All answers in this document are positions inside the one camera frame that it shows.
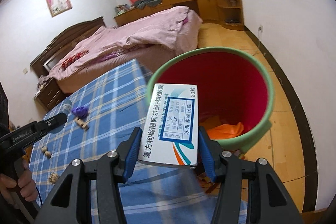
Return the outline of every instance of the finger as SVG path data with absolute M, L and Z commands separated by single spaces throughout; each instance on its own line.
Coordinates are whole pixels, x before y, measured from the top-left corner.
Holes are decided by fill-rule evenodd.
M 16 181 L 4 174 L 0 174 L 0 181 L 7 188 L 15 188 L 16 186 Z
M 29 167 L 28 161 L 26 161 L 25 159 L 22 159 L 22 165 L 25 169 L 28 169 Z
M 25 199 L 26 199 L 26 201 L 28 201 L 28 202 L 32 202 L 32 201 L 34 201 L 34 200 L 37 199 L 37 196 L 38 196 L 38 193 L 37 193 L 37 190 L 36 190 L 36 188 L 35 188 L 35 192 L 32 193 L 31 195 L 29 195 L 28 197 L 26 197 Z
M 36 184 L 33 180 L 31 180 L 25 187 L 23 187 L 20 191 L 21 196 L 24 198 L 29 197 L 36 191 Z
M 2 183 L 1 180 L 0 180 L 0 193 L 9 204 L 13 205 L 16 208 L 17 205 L 15 204 L 15 201 L 13 200 L 11 194 L 7 190 L 7 187 Z
M 32 173 L 29 169 L 24 170 L 21 177 L 18 179 L 17 184 L 20 188 L 25 187 L 32 179 Z

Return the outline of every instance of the wooden headboard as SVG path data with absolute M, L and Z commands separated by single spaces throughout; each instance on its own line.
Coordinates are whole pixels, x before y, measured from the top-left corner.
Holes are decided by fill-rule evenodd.
M 36 73 L 38 77 L 41 75 L 48 75 L 48 71 L 43 67 L 43 64 L 52 57 L 55 52 L 59 51 L 65 45 L 72 42 L 80 42 L 91 35 L 93 35 L 101 26 L 105 26 L 103 17 L 96 18 L 92 21 L 85 21 L 73 25 L 63 32 L 61 32 L 58 36 L 54 38 L 53 41 L 50 42 L 48 47 L 31 63 L 30 66 L 32 70 Z

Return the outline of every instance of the silver bolt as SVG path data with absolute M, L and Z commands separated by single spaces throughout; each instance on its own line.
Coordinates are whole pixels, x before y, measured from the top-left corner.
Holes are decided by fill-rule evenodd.
M 222 156 L 225 158 L 230 158 L 232 156 L 232 153 L 230 151 L 223 151 Z
M 72 161 L 71 164 L 72 164 L 73 166 L 78 166 L 78 165 L 81 164 L 81 160 L 79 160 L 79 159 L 75 159 L 75 160 Z
M 112 150 L 112 151 L 110 151 L 110 152 L 107 153 L 107 156 L 108 156 L 109 158 L 114 158 L 114 157 L 116 157 L 117 155 L 118 155 L 118 152 L 115 151 L 115 150 Z
M 258 160 L 258 162 L 259 162 L 261 165 L 266 165 L 266 164 L 267 164 L 267 160 L 264 159 L 264 158 L 260 158 L 260 159 Z

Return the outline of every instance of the pink blanket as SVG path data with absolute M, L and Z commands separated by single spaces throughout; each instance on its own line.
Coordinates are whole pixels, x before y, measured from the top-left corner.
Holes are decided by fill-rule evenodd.
M 176 55 L 190 51 L 193 48 L 176 43 L 177 35 L 182 28 L 183 21 L 188 16 L 188 11 L 188 7 L 178 6 L 117 29 L 101 27 L 94 35 L 79 42 L 60 60 L 50 71 L 49 77 L 57 80 L 65 79 L 105 56 L 120 50 L 130 50 L 133 47 L 161 45 L 174 51 Z M 64 60 L 83 50 L 89 50 L 89 53 L 71 64 L 66 70 L 62 69 L 61 65 Z

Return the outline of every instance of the blue plaid tablecloth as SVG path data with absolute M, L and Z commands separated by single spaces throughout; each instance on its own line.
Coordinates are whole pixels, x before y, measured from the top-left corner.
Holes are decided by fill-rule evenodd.
M 92 81 L 68 99 L 72 107 L 87 106 L 84 131 L 69 114 L 63 130 L 48 134 L 34 144 L 30 170 L 44 201 L 53 185 L 52 173 L 61 175 L 73 159 L 97 160 L 127 140 L 134 127 L 141 127 L 147 115 L 146 79 L 150 73 L 131 60 Z M 52 117 L 62 103 L 48 112 Z M 52 157 L 47 159 L 41 148 L 47 146 Z M 216 197 L 207 196 L 199 187 L 191 170 L 163 168 L 137 163 L 133 176 L 120 184 L 120 194 L 128 224 L 210 223 Z M 95 181 L 91 183 L 93 223 L 99 223 Z M 246 221 L 246 203 L 241 203 L 239 223 Z

